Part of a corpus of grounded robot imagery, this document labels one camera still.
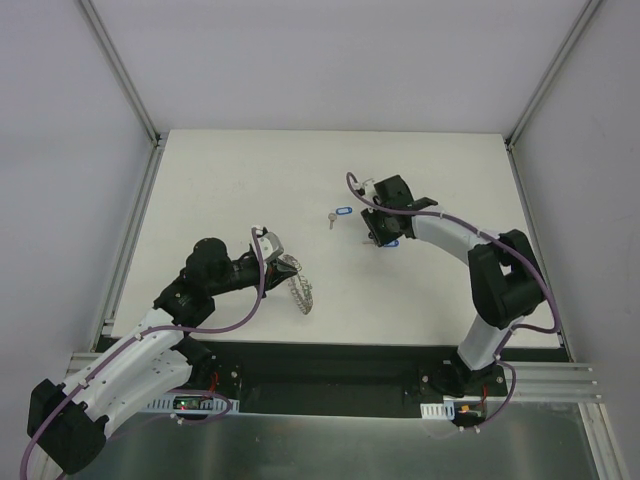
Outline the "metal key organizer ring disc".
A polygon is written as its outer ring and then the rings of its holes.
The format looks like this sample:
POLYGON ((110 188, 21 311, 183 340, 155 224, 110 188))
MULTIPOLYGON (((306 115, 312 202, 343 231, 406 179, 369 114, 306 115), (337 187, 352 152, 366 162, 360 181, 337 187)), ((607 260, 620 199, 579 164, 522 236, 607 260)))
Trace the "metal key organizer ring disc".
POLYGON ((287 280, 287 284, 297 308, 303 315, 308 315, 314 306, 312 285, 302 274, 302 265, 294 256, 284 254, 282 260, 296 269, 296 274, 287 280))

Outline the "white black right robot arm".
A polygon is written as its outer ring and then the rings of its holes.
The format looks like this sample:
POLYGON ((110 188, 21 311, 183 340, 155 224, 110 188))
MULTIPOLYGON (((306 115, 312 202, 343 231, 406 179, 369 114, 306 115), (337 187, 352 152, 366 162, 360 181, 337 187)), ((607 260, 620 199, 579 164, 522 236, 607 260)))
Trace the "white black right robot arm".
POLYGON ((436 392, 461 398, 481 388, 512 332, 543 302, 550 303, 527 235, 491 234, 447 213, 438 202, 413 196, 395 175, 347 186, 366 208, 370 241, 384 247, 402 237, 433 245, 467 266, 476 316, 450 360, 429 375, 436 392))

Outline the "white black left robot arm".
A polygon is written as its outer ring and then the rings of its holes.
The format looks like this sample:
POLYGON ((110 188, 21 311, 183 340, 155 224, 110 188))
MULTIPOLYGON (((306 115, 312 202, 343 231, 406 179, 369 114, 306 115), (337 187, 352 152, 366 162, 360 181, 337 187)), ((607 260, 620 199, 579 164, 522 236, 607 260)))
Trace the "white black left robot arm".
POLYGON ((236 260, 222 240, 198 241, 177 278, 128 334, 61 383, 45 379, 32 390, 20 478, 27 478, 36 448, 65 474, 83 470, 154 398, 184 384, 199 389, 209 382, 212 355, 192 336, 204 333, 201 325, 215 311, 215 296, 253 288, 262 300, 297 273, 283 260, 275 233, 254 227, 251 241, 236 260))

